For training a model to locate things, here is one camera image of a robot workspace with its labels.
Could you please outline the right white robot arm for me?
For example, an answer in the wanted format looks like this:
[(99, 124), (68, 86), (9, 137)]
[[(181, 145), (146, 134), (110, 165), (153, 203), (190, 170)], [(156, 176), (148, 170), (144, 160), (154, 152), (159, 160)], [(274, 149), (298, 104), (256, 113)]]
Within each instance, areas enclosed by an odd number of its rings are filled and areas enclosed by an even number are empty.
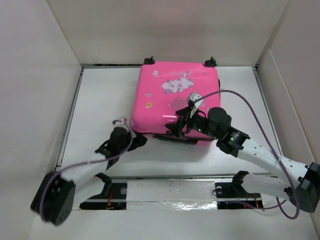
[(263, 193), (290, 201), (300, 210), (313, 213), (320, 201), (320, 165), (312, 162), (306, 165), (274, 153), (246, 133), (231, 126), (232, 118), (220, 107), (211, 108), (207, 116), (190, 107), (176, 112), (176, 122), (165, 126), (176, 137), (183, 129), (195, 130), (212, 139), (225, 154), (253, 163), (270, 173), (271, 177), (257, 176), (247, 171), (239, 171), (232, 179), (231, 191), (237, 197), (246, 193)]

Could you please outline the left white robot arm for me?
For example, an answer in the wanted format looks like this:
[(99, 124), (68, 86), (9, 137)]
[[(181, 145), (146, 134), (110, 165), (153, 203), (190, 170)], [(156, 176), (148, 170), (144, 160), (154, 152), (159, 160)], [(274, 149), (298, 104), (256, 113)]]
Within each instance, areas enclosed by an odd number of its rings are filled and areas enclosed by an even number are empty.
[(94, 192), (100, 198), (111, 194), (112, 179), (104, 174), (126, 152), (144, 146), (147, 138), (123, 124), (113, 128), (108, 140), (94, 152), (102, 159), (88, 160), (69, 165), (59, 171), (48, 172), (31, 204), (30, 210), (43, 222), (59, 226), (69, 217), (81, 187), (94, 177), (102, 180), (95, 184)]

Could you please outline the pink kids suitcase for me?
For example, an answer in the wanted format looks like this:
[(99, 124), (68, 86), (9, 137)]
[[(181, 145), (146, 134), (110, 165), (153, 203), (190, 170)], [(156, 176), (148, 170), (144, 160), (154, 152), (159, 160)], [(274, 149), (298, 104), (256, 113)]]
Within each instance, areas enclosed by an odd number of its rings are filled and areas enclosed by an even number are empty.
[(177, 139), (190, 144), (210, 144), (213, 139), (196, 130), (176, 137), (166, 124), (175, 124), (176, 111), (188, 106), (187, 98), (196, 92), (201, 97), (218, 91), (220, 80), (218, 62), (211, 57), (205, 62), (156, 61), (145, 58), (140, 68), (133, 109), (131, 128), (139, 134), (160, 139)]

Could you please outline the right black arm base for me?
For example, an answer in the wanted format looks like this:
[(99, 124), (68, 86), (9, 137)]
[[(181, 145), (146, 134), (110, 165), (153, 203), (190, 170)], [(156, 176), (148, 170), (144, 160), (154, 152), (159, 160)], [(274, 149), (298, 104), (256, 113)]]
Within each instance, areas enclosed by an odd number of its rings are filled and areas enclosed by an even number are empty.
[(263, 208), (260, 193), (247, 193), (231, 182), (216, 182), (211, 194), (217, 199), (219, 210), (239, 210)]

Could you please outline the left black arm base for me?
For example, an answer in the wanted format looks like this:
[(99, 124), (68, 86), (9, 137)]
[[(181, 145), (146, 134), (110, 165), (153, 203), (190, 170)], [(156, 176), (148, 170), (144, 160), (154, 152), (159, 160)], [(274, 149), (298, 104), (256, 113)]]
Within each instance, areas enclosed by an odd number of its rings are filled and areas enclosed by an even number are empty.
[(98, 195), (94, 195), (79, 205), (81, 210), (126, 210), (127, 209), (127, 182), (112, 183), (105, 187)]

